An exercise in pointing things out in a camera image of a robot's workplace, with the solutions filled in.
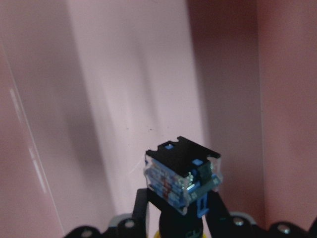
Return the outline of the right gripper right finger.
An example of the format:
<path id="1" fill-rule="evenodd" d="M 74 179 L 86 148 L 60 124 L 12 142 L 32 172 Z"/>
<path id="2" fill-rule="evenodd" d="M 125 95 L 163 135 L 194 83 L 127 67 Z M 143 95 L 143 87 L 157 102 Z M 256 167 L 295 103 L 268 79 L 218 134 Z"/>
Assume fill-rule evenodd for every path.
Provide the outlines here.
<path id="1" fill-rule="evenodd" d="M 217 192 L 208 193 L 207 205 L 210 211 L 206 215 L 206 221 L 213 238 L 315 238 L 317 236 L 316 221 L 308 230 L 287 221 L 273 223 L 265 230 L 242 215 L 229 213 Z"/>

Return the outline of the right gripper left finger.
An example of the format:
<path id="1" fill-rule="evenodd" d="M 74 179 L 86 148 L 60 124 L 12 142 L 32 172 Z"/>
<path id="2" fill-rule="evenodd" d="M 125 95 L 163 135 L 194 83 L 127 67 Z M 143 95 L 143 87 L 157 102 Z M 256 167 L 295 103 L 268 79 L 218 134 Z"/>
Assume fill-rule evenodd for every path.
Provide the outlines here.
<path id="1" fill-rule="evenodd" d="M 79 226 L 68 234 L 66 238 L 146 238 L 148 203 L 150 192 L 147 188 L 137 190 L 132 213 L 113 217 L 108 228 L 101 232 L 95 227 Z"/>

